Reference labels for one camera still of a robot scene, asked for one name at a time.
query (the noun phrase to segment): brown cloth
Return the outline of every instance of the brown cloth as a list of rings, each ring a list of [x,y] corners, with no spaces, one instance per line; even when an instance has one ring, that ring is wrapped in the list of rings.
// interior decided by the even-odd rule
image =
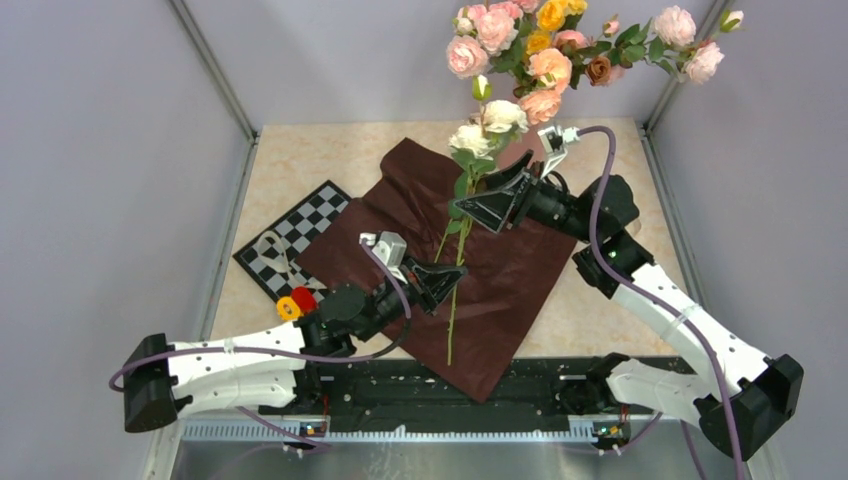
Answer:
[[[439,248],[460,168],[408,138],[383,157],[380,168],[383,178],[345,207],[297,257],[298,265],[330,288],[349,282],[370,291],[383,281],[359,246],[360,233],[396,232],[406,240],[407,253],[423,261],[433,261]],[[458,240],[459,235],[448,238],[438,263],[456,262]],[[436,316],[413,307],[412,327],[401,347],[474,400],[485,402],[575,243],[530,219],[497,235],[474,225],[465,244],[468,275],[458,287],[452,365],[447,365],[450,297]],[[395,339],[402,325],[401,318],[383,333]]]

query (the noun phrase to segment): flower bouquet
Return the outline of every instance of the flower bouquet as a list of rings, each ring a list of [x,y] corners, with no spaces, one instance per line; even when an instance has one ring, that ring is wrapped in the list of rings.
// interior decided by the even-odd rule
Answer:
[[[644,25],[622,29],[618,15],[599,27],[597,36],[578,30],[586,0],[509,0],[469,5],[453,19],[455,36],[447,47],[450,70],[472,80],[479,103],[467,124],[449,140],[451,156],[462,168],[454,194],[462,198],[477,191],[483,175],[496,170],[496,159],[530,126],[551,120],[567,89],[576,90],[585,77],[593,87],[620,80],[638,62],[662,68],[677,80],[702,84],[724,58],[716,37],[739,29],[741,11],[724,12],[719,26],[696,42],[692,15],[680,7],[664,9]],[[492,87],[484,73],[505,73],[515,84],[516,102],[491,100]],[[439,252],[458,235],[457,265],[463,264],[471,218],[450,207],[451,220]],[[456,290],[448,327],[448,365],[451,364]]]

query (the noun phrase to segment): red object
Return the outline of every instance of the red object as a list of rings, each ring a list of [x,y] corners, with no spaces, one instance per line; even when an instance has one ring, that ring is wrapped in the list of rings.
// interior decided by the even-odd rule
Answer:
[[[309,313],[318,308],[318,302],[315,301],[315,297],[306,287],[295,288],[292,290],[291,297],[303,313]]]

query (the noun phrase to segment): yellow flower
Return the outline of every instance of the yellow flower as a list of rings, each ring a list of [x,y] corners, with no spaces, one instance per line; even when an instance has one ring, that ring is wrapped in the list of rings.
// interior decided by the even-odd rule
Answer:
[[[536,52],[541,52],[542,50],[551,46],[551,34],[544,30],[536,30],[527,36],[527,51],[526,54],[529,57]]]
[[[536,12],[536,22],[539,28],[549,32],[556,32],[565,23],[565,8],[563,0],[548,0],[542,8]]]
[[[562,8],[565,9],[566,15],[580,15],[581,13],[586,11],[586,8],[589,7],[589,4],[586,3],[586,0],[557,0],[560,4],[562,4]]]

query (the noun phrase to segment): gray wall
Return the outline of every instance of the gray wall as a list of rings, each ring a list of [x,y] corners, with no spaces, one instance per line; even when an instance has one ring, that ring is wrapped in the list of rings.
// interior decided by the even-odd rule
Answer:
[[[739,1],[746,32],[657,132],[710,306],[741,338],[806,369],[778,435],[792,478],[843,478],[848,415],[848,4]]]
[[[474,110],[468,81],[447,68],[451,18],[469,0],[190,0],[257,125],[455,120]],[[674,2],[594,0],[581,25],[597,36],[613,13],[644,22]],[[700,20],[710,1],[678,0]],[[496,95],[507,98],[508,77]],[[637,65],[618,84],[566,93],[562,116],[647,119],[667,79]]]
[[[194,329],[246,153],[164,1],[0,6],[0,478],[138,478],[106,382]]]

